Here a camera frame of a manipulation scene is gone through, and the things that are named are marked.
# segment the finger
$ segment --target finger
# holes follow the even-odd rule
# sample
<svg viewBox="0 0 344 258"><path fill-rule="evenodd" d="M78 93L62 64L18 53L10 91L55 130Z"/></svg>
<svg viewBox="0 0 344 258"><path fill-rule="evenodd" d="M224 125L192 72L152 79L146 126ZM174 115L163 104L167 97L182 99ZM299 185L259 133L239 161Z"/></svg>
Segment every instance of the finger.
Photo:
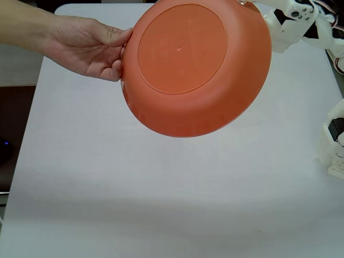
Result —
<svg viewBox="0 0 344 258"><path fill-rule="evenodd" d="M111 47L119 47L128 42L133 30L129 28L126 31L118 31L116 28L107 28L100 31L101 35L99 37L101 43L106 44Z"/></svg>
<svg viewBox="0 0 344 258"><path fill-rule="evenodd" d="M121 68L121 61L116 60L112 68L107 67L103 70L103 72L100 75L100 78L108 81L114 81L117 82L122 76L122 68Z"/></svg>
<svg viewBox="0 0 344 258"><path fill-rule="evenodd" d="M124 51L125 51L125 49L124 49L124 47L123 47L123 48L121 49L121 51L120 51L120 58L121 58L121 60L123 59Z"/></svg>

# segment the wire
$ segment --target wire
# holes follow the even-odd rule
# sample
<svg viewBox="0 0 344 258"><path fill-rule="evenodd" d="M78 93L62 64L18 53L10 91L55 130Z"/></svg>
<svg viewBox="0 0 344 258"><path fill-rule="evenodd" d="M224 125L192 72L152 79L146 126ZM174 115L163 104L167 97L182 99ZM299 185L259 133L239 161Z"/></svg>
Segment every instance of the wire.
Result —
<svg viewBox="0 0 344 258"><path fill-rule="evenodd" d="M335 17L335 20L333 23L331 23L331 27L334 28L337 26L338 24L338 15L336 14L336 12L325 2L323 1L314 1L316 4L322 6L323 8L325 8L326 10L328 10L331 14L333 14L333 16Z"/></svg>
<svg viewBox="0 0 344 258"><path fill-rule="evenodd" d="M339 66L338 66L339 61L340 61L340 58L335 58L335 59L333 60L334 69L336 69L336 71L337 71L338 73L344 75L344 71L343 71L342 69L340 69Z"/></svg>

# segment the white table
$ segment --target white table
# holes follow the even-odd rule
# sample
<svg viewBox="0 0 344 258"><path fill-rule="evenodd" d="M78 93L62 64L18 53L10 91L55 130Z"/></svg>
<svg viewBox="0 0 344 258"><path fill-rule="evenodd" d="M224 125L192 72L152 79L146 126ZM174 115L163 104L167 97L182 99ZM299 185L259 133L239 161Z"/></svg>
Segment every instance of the white table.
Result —
<svg viewBox="0 0 344 258"><path fill-rule="evenodd" d="M58 13L127 28L149 6ZM340 99L324 51L300 42L236 121L175 139L141 125L119 83L44 59L0 257L343 258L344 182L316 155Z"/></svg>

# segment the dark floor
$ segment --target dark floor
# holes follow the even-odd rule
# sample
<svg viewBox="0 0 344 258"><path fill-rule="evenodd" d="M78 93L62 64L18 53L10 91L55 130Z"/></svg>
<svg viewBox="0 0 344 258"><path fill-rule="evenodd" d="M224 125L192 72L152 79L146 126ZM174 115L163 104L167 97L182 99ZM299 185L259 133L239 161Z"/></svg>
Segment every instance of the dark floor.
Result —
<svg viewBox="0 0 344 258"><path fill-rule="evenodd" d="M0 192L10 190L34 90L35 86L0 87L0 138L15 147L11 159L0 164Z"/></svg>

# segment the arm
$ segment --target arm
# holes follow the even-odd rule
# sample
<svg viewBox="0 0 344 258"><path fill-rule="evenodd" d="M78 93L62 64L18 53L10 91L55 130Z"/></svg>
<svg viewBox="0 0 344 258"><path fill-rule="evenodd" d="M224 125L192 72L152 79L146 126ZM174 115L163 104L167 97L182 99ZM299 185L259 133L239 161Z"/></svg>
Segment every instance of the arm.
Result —
<svg viewBox="0 0 344 258"><path fill-rule="evenodd" d="M117 81L132 29L57 16L17 0L0 0L0 43L39 52L81 75Z"/></svg>
<svg viewBox="0 0 344 258"><path fill-rule="evenodd" d="M0 0L0 42L43 54L56 16L16 0Z"/></svg>

